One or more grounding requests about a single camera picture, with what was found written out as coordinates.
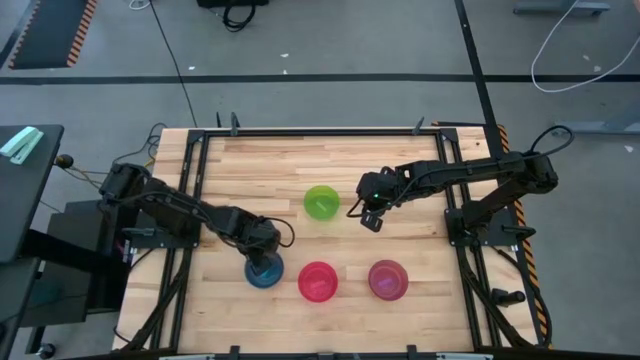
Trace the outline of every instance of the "white cable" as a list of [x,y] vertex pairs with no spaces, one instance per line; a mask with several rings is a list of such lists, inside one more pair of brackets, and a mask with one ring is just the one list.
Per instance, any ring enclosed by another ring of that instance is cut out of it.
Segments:
[[151,0],[147,0],[146,4],[144,4],[142,6],[135,7],[135,6],[133,6],[133,3],[135,3],[135,2],[142,2],[142,0],[131,0],[131,2],[129,3],[129,9],[136,10],[136,11],[137,10],[143,10],[143,9],[146,9],[151,4]]
[[536,55],[536,57],[533,59],[533,62],[531,63],[531,80],[533,81],[533,85],[538,88],[538,90],[548,93],[548,94],[554,94],[554,93],[560,93],[563,91],[568,91],[568,90],[572,90],[575,89],[577,87],[580,87],[582,85],[587,85],[590,84],[592,82],[598,81],[600,79],[602,79],[605,76],[608,76],[609,74],[611,74],[612,72],[618,70],[618,68],[620,68],[622,65],[624,65],[625,62],[627,62],[627,60],[629,59],[629,57],[631,57],[631,54],[633,53],[633,51],[636,49],[636,47],[638,46],[638,43],[640,43],[640,36],[638,36],[638,39],[636,39],[636,42],[633,44],[633,46],[631,47],[631,49],[629,50],[629,52],[627,53],[627,56],[624,57],[624,59],[622,59],[622,61],[614,66],[611,70],[607,71],[606,73],[595,77],[593,79],[587,80],[585,82],[581,82],[578,84],[574,84],[571,85],[569,87],[563,88],[563,89],[543,89],[542,87],[540,87],[540,85],[538,85],[538,83],[536,82],[536,76],[534,74],[534,68],[536,66],[536,62],[538,62],[538,58],[540,57],[540,55],[542,54],[542,51],[544,51],[544,48],[547,46],[547,43],[549,42],[549,39],[551,39],[551,36],[553,35],[553,33],[556,31],[556,29],[558,28],[558,26],[560,26],[560,24],[562,23],[562,21],[569,15],[569,13],[571,12],[571,10],[573,10],[573,8],[576,7],[576,5],[578,5],[578,2],[580,0],[576,0],[573,5],[571,5],[571,7],[569,8],[569,10],[567,10],[567,12],[564,14],[564,16],[562,18],[560,18],[560,21],[558,21],[558,23],[553,27],[553,29],[551,29],[551,32],[549,33],[549,35],[547,35],[547,38],[544,40],[544,42],[542,43],[542,46],[540,47],[540,50],[538,51],[538,54]]

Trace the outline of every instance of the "black mat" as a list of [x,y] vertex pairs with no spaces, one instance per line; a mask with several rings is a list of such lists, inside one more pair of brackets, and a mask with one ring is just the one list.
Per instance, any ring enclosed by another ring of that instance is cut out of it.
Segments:
[[95,10],[96,0],[36,0],[9,68],[75,65]]

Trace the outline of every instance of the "wooden tabletop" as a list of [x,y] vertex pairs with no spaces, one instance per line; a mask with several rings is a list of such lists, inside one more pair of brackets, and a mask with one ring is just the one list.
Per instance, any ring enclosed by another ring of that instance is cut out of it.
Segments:
[[[465,160],[489,156],[482,128],[457,130]],[[174,187],[187,131],[165,129],[158,148],[154,176]],[[198,154],[197,148],[192,169]],[[356,201],[363,173],[429,159],[438,159],[438,152],[435,140],[427,136],[211,140],[202,199],[287,220],[297,238],[293,247],[279,251],[285,262],[283,279],[260,290],[245,281],[244,258],[204,229],[189,274],[179,352],[228,353],[231,345],[239,345],[243,353],[404,352],[408,344],[419,351],[472,350],[456,255],[447,241],[444,193],[387,212],[379,233],[344,216]],[[193,192],[194,178],[195,170],[188,193]],[[340,211],[329,222],[311,219],[303,208],[305,192],[320,184],[333,187],[341,197]],[[471,196],[482,198],[495,187],[495,181],[471,184]],[[288,230],[276,226],[286,241]],[[484,254],[492,287],[523,291],[511,264],[493,251]],[[473,257],[468,258],[473,264]],[[155,306],[164,259],[165,251],[157,249],[132,271],[118,323],[123,336],[131,338]],[[400,300],[383,301],[369,289],[369,268],[382,259],[395,260],[407,270],[410,285]],[[311,303],[298,291],[298,273],[312,261],[327,262],[338,274],[337,293],[325,303]],[[489,345],[477,299],[476,306],[483,342]],[[536,341],[526,303],[503,312],[523,337]],[[166,315],[162,344],[168,344],[173,309]],[[121,346],[115,339],[114,347]]]

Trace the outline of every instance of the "plastic bowl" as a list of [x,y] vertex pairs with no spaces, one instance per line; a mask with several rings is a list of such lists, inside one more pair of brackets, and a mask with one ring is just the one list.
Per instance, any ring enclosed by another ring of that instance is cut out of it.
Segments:
[[298,275],[298,289],[309,301],[325,302],[331,299],[338,289],[338,275],[327,263],[309,263]]
[[340,209],[340,195],[329,186],[314,186],[304,195],[304,209],[316,220],[329,220]]
[[380,260],[369,270],[369,287],[382,300],[400,299],[409,288],[407,271],[393,260]]

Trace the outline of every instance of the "gray floor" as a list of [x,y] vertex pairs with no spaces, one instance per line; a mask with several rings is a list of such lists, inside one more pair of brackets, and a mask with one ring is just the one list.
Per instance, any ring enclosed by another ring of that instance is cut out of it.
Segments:
[[[0,43],[9,37],[28,0],[0,2]],[[11,71],[0,76],[174,75],[150,9],[130,11],[126,0],[103,0],[80,61],[71,69]],[[297,73],[471,72],[456,9],[450,0],[273,0],[252,26],[230,34],[195,1],[157,0],[158,15],[186,75]],[[467,0],[485,74],[527,74],[555,16],[516,17],[511,0]],[[606,71],[640,30],[631,1],[611,1],[599,20],[570,19],[540,59],[544,74]],[[640,73],[640,51],[620,70]],[[566,84],[551,84],[548,87]],[[473,83],[189,84],[201,126],[215,112],[235,111],[243,126],[379,126],[428,121],[484,121]],[[499,123],[512,148],[525,149],[559,120],[599,120],[638,102],[638,84],[593,84],[547,95],[531,84],[489,84]],[[180,85],[0,86],[0,124],[59,123],[61,152],[78,166],[106,170],[111,160],[139,148],[162,121],[191,126]],[[558,139],[543,145],[553,146]],[[635,217],[640,205],[640,139],[578,137],[553,161],[561,185],[549,195],[524,198],[536,227],[534,250],[542,290],[554,321],[558,349],[640,354],[640,255]],[[141,156],[133,160],[143,162]],[[96,191],[53,170],[43,200],[97,198]],[[33,227],[44,230],[51,211],[40,207]],[[104,353],[117,314],[48,328],[45,340],[59,358]],[[23,358],[22,331],[12,359]]]

